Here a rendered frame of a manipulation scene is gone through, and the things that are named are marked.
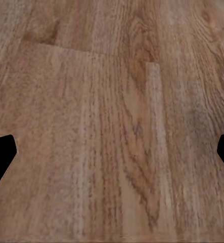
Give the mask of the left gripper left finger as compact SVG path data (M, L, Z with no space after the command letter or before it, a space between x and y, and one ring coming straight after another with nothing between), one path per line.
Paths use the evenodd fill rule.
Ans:
M0 137L0 180L17 153L13 135Z

